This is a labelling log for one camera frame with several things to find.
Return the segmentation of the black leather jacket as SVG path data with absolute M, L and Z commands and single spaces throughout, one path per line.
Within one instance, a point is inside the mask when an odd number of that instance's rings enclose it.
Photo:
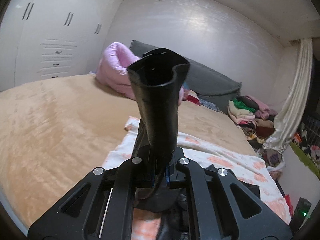
M 134 154 L 149 150 L 155 158 L 154 186 L 141 189 L 137 193 L 138 208 L 167 215 L 178 197 L 178 190 L 168 185 L 166 174 L 174 152 L 178 148 L 178 109 L 176 114 L 143 114 L 140 123 Z

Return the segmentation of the bag of clothes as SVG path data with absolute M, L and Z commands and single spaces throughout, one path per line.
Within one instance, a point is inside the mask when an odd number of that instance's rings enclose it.
M 257 155 L 264 160 L 268 172 L 281 171 L 285 167 L 284 157 L 278 151 L 260 148 Z

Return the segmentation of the green edged clothes shelf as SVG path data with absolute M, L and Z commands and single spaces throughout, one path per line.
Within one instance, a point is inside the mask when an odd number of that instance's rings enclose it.
M 299 160 L 319 179 L 319 114 L 303 116 L 290 146 Z

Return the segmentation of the pile of folded clothes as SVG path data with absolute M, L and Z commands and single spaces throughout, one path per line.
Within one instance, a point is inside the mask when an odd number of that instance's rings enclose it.
M 277 111 L 250 95 L 239 95 L 228 102 L 227 113 L 241 128 L 246 140 L 255 151 L 274 133 Z

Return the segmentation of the red plastic bag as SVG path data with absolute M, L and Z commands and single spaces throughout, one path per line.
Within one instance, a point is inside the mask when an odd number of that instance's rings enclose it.
M 289 194 L 286 194 L 286 195 L 284 196 L 284 198 L 285 198 L 285 201 L 286 201 L 286 203 L 287 203 L 287 205 L 288 205 L 288 207 L 289 207 L 290 216 L 293 217 L 294 212 L 293 212 L 293 205 L 292 205 L 292 203 L 291 203 L 290 195 L 289 195 Z

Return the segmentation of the white pink patterned blanket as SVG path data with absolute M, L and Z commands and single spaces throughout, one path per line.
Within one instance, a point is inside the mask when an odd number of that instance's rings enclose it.
M 104 162 L 106 170 L 118 168 L 124 161 L 139 155 L 140 152 L 137 154 L 133 152 L 138 135 L 138 125 L 139 120 L 136 118 L 131 117 L 127 120 L 125 124 L 127 134 L 121 144 L 108 154 Z M 289 225 L 290 216 L 287 204 L 261 159 L 229 151 L 185 133 L 178 135 L 178 148 L 181 148 L 187 158 L 196 161 L 202 168 L 207 168 L 210 165 L 214 165 L 216 168 L 224 167 L 230 169 L 236 178 L 243 183 L 259 187 L 260 199 Z M 138 208 L 138 191 L 151 188 L 153 186 L 136 188 L 131 239 L 165 239 L 164 220 L 166 215 Z

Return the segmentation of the cream satin curtain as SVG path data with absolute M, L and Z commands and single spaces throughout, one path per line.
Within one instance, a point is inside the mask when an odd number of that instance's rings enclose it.
M 280 113 L 274 119 L 274 133 L 263 148 L 284 152 L 302 120 L 312 73 L 313 45 L 311 38 L 301 39 L 292 88 Z

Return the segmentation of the tan bed cover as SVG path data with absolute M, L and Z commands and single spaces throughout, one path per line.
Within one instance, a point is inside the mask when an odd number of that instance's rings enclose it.
M 91 75 L 36 81 L 1 92 L 1 192 L 27 229 L 101 166 L 139 117 L 137 103 Z

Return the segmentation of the grey headboard cover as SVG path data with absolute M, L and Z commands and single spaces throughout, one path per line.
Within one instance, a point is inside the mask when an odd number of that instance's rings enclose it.
M 191 89 L 222 112 L 240 92 L 240 83 L 168 48 L 133 41 L 131 49 L 140 59 L 127 71 L 143 114 L 176 114 L 183 88 Z

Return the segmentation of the pink rolled duvet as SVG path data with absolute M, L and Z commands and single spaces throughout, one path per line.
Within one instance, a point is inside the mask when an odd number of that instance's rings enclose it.
M 103 52 L 95 78 L 140 108 L 177 108 L 190 62 L 167 48 L 155 48 L 138 57 L 127 46 L 113 42 Z

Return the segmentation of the white wardrobe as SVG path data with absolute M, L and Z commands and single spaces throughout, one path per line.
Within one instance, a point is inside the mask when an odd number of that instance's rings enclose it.
M 1 90 L 98 67 L 123 0 L 10 0 L 1 21 Z

